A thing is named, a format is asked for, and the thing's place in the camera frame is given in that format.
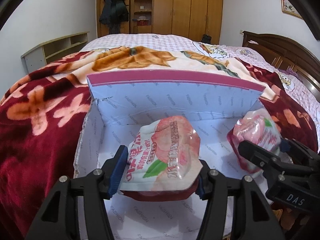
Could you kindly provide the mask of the pink peach jelly pouch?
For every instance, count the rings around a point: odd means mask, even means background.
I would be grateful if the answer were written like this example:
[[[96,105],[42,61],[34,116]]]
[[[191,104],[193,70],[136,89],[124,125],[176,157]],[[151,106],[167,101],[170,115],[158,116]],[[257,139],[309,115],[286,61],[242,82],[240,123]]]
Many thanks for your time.
[[[200,142],[199,135],[183,116],[142,126],[129,144],[119,191],[142,202],[187,199],[199,183]]]

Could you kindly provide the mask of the pink checked bed sheet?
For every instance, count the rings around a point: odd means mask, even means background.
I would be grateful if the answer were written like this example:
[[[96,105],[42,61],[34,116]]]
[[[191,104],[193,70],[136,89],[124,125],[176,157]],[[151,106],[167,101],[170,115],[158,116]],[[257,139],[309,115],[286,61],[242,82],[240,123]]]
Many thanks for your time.
[[[224,64],[242,79],[265,86],[263,103],[277,100],[285,108],[272,114],[282,136],[295,138],[308,147],[319,144],[319,102],[293,72],[278,70],[267,63],[256,50],[195,42],[176,35],[113,34],[97,38],[82,48],[97,61],[122,49],[142,47],[174,57],[174,69],[214,72],[210,63]]]

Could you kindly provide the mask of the dark wooden headboard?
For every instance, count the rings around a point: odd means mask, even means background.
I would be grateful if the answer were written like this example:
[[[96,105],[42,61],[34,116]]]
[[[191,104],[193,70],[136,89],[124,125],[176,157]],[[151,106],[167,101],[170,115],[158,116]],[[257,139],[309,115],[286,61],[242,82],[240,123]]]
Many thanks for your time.
[[[243,47],[257,51],[279,70],[292,69],[319,100],[319,59],[298,42],[276,34],[243,32]]]

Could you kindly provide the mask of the red floral plush blanket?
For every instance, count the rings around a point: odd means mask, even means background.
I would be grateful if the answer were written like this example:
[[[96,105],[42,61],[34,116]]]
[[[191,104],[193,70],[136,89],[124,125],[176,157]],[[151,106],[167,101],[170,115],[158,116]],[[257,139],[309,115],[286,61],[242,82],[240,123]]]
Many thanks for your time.
[[[319,149],[319,103],[297,81],[284,88],[276,70],[223,47],[160,51],[143,46],[86,50],[18,80],[1,100],[1,237],[24,239],[60,176],[72,176],[91,96],[86,78],[108,70],[164,68],[234,74],[265,87],[261,101],[281,135]]]

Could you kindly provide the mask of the pink cardboard box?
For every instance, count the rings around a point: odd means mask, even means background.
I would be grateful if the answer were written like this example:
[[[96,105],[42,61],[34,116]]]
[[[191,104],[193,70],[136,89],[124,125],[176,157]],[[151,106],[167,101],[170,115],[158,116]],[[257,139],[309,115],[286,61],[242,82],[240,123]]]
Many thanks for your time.
[[[166,182],[192,171],[197,159],[231,178],[246,174],[227,134],[248,111],[261,108],[263,85],[165,69],[100,72],[86,80],[92,103],[76,149],[75,177],[101,168],[121,145],[129,150],[124,190],[150,183],[159,194]]]

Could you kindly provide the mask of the black bag near wardrobe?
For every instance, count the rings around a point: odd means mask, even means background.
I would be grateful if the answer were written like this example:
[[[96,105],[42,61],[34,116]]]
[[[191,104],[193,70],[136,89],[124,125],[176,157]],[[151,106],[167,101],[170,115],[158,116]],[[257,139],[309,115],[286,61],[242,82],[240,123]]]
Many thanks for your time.
[[[212,37],[207,34],[203,34],[201,42],[206,44],[211,44]]]

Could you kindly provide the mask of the framed wedding photo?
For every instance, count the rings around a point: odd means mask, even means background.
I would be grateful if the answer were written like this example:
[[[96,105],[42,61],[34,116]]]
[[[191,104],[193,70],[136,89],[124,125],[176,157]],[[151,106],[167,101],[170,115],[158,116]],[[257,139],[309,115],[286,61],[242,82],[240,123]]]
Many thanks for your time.
[[[297,9],[289,2],[289,0],[281,0],[281,10],[284,14],[303,19]]]

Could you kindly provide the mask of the white low shelf unit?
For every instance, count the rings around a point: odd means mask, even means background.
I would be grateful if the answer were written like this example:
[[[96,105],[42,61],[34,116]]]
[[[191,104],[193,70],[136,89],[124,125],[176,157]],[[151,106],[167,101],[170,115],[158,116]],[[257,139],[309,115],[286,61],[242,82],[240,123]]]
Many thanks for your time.
[[[29,74],[64,56],[80,51],[88,43],[88,31],[67,35],[38,44],[21,56]]]

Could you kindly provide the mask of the wooden wardrobe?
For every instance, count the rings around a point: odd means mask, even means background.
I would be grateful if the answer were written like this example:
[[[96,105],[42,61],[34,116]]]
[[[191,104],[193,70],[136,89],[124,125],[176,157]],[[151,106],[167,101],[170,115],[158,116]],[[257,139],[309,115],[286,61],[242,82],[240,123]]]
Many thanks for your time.
[[[120,34],[178,35],[201,41],[203,34],[212,37],[211,44],[220,40],[223,0],[125,0],[129,21],[122,22]],[[104,0],[97,0],[97,18]],[[145,16],[148,26],[137,26],[137,19]]]

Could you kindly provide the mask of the red pot on shelf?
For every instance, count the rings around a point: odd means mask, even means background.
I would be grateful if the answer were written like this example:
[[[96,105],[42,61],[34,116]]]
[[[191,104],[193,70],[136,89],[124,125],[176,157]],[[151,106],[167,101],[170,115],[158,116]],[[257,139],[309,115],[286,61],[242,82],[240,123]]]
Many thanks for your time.
[[[148,26],[149,25],[149,19],[145,16],[140,16],[138,19],[137,19],[137,26],[140,27],[140,26]]]

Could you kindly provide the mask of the dark hanging jackets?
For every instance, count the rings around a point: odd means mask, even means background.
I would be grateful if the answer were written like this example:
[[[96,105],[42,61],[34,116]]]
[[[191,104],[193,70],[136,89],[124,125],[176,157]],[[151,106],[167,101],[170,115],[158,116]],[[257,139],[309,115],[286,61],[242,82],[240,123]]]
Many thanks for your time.
[[[119,34],[122,22],[129,21],[125,0],[104,0],[99,22],[109,28],[109,34]]]

